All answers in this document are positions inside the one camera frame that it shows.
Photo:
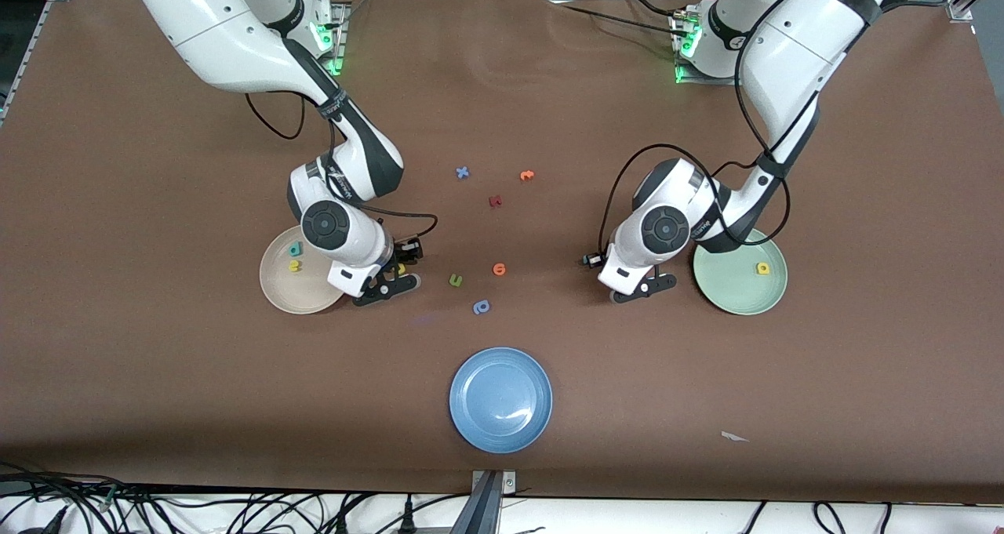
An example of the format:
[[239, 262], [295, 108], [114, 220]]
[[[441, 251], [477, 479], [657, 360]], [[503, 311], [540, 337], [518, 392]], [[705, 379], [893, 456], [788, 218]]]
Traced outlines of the blue plate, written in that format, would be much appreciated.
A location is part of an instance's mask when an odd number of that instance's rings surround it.
[[449, 387], [449, 416], [461, 437], [487, 454], [515, 454], [550, 422], [553, 390], [537, 360], [511, 347], [484, 349], [464, 361]]

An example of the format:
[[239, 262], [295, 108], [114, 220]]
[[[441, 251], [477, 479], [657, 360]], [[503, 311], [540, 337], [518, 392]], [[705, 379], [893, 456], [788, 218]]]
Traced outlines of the beige brown plate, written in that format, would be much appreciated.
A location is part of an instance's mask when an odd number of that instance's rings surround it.
[[[301, 256], [290, 256], [288, 247], [299, 241], [304, 248]], [[290, 261], [300, 261], [302, 270], [288, 270]], [[274, 238], [265, 249], [260, 262], [259, 280], [263, 294], [277, 309], [290, 314], [322, 312], [344, 297], [336, 288], [327, 284], [331, 262], [317, 249], [311, 247], [294, 226]]]

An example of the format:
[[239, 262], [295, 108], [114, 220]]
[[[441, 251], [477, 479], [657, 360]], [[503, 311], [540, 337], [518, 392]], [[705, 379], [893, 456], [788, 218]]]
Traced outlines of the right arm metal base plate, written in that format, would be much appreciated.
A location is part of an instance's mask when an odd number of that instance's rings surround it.
[[338, 76], [344, 65], [351, 5], [326, 1], [317, 2], [315, 8], [311, 24], [315, 43], [321, 51], [317, 59], [329, 75]]

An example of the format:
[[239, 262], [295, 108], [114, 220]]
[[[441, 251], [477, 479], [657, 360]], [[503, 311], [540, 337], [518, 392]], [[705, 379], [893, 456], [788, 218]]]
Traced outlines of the green plate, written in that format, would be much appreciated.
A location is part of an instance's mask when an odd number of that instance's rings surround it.
[[[767, 262], [770, 274], [757, 274], [755, 265]], [[788, 263], [774, 241], [743, 245], [731, 252], [712, 254], [696, 247], [693, 277], [705, 299], [725, 312], [743, 316], [775, 307], [788, 290]]]

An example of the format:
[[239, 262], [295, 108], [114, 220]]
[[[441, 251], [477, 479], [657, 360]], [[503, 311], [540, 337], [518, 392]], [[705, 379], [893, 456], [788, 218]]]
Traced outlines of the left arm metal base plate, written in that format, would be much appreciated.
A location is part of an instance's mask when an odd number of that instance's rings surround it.
[[668, 23], [678, 32], [673, 40], [675, 81], [712, 86], [734, 83], [741, 36], [723, 40], [705, 27], [704, 17], [694, 5], [674, 12]]

